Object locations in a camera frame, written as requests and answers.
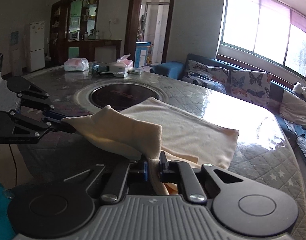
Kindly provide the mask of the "pink tissue pack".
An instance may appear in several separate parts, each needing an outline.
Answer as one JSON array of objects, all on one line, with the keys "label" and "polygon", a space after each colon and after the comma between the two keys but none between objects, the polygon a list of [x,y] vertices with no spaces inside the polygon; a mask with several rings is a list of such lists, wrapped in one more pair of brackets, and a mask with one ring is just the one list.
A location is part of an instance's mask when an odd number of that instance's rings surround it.
[{"label": "pink tissue pack", "polygon": [[89,69],[89,61],[85,58],[72,58],[64,63],[66,72],[84,72]]}]

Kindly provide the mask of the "grey plain pillow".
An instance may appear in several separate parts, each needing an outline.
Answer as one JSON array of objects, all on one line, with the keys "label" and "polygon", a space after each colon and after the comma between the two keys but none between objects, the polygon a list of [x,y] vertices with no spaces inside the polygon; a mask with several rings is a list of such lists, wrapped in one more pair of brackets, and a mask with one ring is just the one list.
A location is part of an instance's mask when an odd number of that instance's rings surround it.
[{"label": "grey plain pillow", "polygon": [[306,102],[284,90],[280,105],[280,116],[289,122],[306,127]]}]

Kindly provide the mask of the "white tissue box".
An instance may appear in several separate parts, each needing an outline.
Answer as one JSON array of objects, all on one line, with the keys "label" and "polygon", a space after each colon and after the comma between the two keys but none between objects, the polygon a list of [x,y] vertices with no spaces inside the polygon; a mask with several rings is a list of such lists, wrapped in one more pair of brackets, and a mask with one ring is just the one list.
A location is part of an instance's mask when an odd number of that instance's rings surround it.
[{"label": "white tissue box", "polygon": [[133,68],[133,61],[129,59],[131,54],[123,55],[115,62],[109,64],[109,71],[114,77],[125,78],[128,76],[128,71]]}]

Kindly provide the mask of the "black induction cooktop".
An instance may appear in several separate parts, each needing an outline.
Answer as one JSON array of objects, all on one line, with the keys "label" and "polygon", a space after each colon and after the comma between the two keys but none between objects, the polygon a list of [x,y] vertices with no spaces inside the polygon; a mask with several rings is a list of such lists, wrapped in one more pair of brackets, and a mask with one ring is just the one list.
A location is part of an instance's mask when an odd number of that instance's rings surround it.
[{"label": "black induction cooktop", "polygon": [[148,98],[160,99],[150,88],[133,83],[113,83],[94,89],[89,96],[90,102],[99,108],[110,105],[120,112],[145,101]]}]

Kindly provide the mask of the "blue white small cabinet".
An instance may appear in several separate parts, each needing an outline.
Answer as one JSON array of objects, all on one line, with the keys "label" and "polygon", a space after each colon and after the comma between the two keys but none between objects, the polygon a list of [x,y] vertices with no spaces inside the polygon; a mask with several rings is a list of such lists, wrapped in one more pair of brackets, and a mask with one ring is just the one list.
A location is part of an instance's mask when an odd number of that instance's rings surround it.
[{"label": "blue white small cabinet", "polygon": [[141,68],[147,65],[148,49],[151,42],[136,42],[134,68]]}]

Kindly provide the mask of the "blue sofa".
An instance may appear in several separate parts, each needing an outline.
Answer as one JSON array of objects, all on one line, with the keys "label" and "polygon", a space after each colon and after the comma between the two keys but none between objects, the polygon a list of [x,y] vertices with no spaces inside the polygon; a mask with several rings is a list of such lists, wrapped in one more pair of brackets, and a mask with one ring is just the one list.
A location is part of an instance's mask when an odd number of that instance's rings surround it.
[{"label": "blue sofa", "polygon": [[306,95],[253,71],[217,59],[188,54],[186,62],[156,64],[152,73],[206,87],[273,112],[285,135],[301,150],[306,165]]}]

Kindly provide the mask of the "green card box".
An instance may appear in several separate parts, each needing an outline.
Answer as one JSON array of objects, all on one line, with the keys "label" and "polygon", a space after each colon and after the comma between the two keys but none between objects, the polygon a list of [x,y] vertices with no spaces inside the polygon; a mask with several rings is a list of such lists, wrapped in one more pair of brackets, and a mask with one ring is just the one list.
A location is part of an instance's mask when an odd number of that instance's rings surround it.
[{"label": "green card box", "polygon": [[141,68],[131,68],[128,70],[128,74],[140,75],[142,73]]}]

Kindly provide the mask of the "quilted star tablecloth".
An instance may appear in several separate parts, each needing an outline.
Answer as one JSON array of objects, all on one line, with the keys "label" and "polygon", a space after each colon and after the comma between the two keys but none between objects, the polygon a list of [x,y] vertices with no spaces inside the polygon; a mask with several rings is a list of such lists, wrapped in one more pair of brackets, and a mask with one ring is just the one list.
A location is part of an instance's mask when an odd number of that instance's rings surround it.
[{"label": "quilted star tablecloth", "polygon": [[55,109],[68,116],[93,114],[90,94],[104,85],[113,85],[112,96],[125,99],[118,87],[133,84],[155,91],[160,101],[146,100],[126,110],[133,118],[162,127],[162,146],[170,153],[197,156],[207,161],[211,146],[225,147],[215,141],[203,124],[209,122],[227,131],[239,131],[237,146],[229,170],[272,186],[292,196],[299,207],[299,217],[292,231],[294,239],[306,239],[306,191],[293,149],[277,118],[267,109],[231,96],[143,72],[126,79],[104,78],[91,71],[66,72],[63,67],[29,74],[27,79],[50,94]]}]

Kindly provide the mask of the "butterfly pillow upright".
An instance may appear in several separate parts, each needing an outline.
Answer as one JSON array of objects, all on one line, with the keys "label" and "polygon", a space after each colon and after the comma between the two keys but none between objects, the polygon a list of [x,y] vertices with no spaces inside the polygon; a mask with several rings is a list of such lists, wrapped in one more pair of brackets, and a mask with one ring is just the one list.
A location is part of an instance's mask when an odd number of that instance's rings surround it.
[{"label": "butterfly pillow upright", "polygon": [[231,96],[268,108],[271,74],[250,70],[231,71]]}]

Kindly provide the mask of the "window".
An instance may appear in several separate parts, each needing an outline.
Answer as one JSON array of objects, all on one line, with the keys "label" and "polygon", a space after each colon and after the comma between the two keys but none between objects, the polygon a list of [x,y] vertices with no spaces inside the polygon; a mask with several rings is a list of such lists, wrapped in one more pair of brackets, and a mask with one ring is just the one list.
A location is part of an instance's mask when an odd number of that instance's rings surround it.
[{"label": "window", "polygon": [[306,79],[306,17],[277,0],[226,0],[221,43]]}]

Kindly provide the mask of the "dark wooden cabinet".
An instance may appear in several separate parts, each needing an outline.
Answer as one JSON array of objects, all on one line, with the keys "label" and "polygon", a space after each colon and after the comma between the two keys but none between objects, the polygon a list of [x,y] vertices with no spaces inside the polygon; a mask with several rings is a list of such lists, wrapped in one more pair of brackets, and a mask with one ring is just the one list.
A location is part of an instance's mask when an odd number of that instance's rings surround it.
[{"label": "dark wooden cabinet", "polygon": [[121,52],[121,40],[104,38],[95,29],[99,0],[61,0],[51,7],[48,52],[53,65],[67,59],[85,57],[95,60],[95,49],[115,47]]}]

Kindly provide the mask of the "cream sweatshirt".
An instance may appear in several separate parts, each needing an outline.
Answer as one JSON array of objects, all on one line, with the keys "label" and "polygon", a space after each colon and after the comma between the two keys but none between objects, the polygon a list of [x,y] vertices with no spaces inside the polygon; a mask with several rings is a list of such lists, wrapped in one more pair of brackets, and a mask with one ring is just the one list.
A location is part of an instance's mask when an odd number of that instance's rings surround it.
[{"label": "cream sweatshirt", "polygon": [[148,176],[156,194],[177,194],[174,183],[158,175],[160,152],[168,160],[186,161],[192,168],[213,164],[227,170],[233,159],[239,131],[207,122],[154,98],[117,112],[109,105],[92,115],[66,117],[94,146],[138,160],[146,157]]}]

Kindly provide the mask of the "butterfly pillow lying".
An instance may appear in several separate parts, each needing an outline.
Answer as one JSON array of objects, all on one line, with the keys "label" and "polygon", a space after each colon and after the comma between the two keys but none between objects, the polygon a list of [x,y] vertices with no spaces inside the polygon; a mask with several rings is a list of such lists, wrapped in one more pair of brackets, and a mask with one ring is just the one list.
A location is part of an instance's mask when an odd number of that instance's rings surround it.
[{"label": "butterfly pillow lying", "polygon": [[229,70],[188,60],[182,81],[226,94]]}]

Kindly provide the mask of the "white refrigerator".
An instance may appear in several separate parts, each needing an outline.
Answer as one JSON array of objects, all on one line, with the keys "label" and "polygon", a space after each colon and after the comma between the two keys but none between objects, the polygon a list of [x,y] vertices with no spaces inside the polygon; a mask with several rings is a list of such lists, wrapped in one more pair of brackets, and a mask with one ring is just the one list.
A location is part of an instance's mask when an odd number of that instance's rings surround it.
[{"label": "white refrigerator", "polygon": [[30,23],[26,27],[27,70],[35,72],[45,67],[45,22]]}]

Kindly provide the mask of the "panda plush toy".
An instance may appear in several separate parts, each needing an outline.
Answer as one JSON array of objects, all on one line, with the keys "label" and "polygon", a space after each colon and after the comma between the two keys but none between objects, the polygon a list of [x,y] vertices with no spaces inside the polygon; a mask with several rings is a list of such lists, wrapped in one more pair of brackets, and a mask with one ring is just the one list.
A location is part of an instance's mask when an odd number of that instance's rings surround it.
[{"label": "panda plush toy", "polygon": [[293,92],[297,95],[301,95],[303,97],[306,97],[306,87],[303,87],[299,81],[294,83]]}]

